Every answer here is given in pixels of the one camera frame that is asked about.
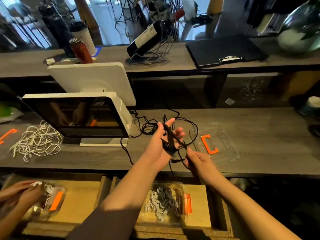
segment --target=monitor screen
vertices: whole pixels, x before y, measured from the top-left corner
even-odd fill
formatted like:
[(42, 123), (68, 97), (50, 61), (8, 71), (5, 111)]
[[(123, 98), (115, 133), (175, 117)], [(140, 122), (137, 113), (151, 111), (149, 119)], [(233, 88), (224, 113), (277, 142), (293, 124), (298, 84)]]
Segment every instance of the monitor screen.
[(22, 101), (63, 136), (128, 138), (109, 97), (23, 98)]

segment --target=monitor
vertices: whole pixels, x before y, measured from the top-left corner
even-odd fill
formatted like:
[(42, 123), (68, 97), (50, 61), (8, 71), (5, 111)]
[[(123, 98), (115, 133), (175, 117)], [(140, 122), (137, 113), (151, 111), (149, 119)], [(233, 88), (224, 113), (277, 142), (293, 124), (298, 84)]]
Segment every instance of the monitor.
[(120, 62), (51, 65), (49, 74), (68, 92), (116, 92), (126, 106), (136, 99)]
[(115, 92), (26, 94), (22, 101), (80, 146), (126, 146), (132, 116)]

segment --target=wine label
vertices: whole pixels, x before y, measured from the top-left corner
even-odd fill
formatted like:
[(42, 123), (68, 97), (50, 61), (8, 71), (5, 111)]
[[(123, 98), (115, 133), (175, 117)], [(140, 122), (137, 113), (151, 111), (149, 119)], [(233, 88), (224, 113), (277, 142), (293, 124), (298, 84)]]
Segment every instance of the wine label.
[(142, 45), (146, 44), (148, 40), (153, 38), (157, 34), (153, 24), (151, 24), (142, 34), (139, 35), (138, 38), (134, 41), (136, 43), (137, 48), (140, 48)]

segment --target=red can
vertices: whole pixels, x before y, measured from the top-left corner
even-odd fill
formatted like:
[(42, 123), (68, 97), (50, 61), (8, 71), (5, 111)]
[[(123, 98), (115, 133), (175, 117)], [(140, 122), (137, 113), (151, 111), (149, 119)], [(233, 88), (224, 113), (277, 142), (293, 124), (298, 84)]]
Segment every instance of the red can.
[(94, 62), (86, 45), (80, 39), (73, 38), (69, 40), (69, 44), (80, 63), (86, 64)]

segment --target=wine bottle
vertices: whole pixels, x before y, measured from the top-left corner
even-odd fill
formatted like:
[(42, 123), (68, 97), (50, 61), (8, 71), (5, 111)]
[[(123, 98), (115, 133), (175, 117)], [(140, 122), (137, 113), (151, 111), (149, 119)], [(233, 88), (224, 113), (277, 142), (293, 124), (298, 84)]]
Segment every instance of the wine bottle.
[(127, 52), (131, 59), (139, 60), (141, 56), (150, 51), (162, 40), (166, 40), (172, 30), (172, 23), (184, 16), (184, 10), (176, 11), (172, 18), (163, 21), (156, 20), (128, 47)]

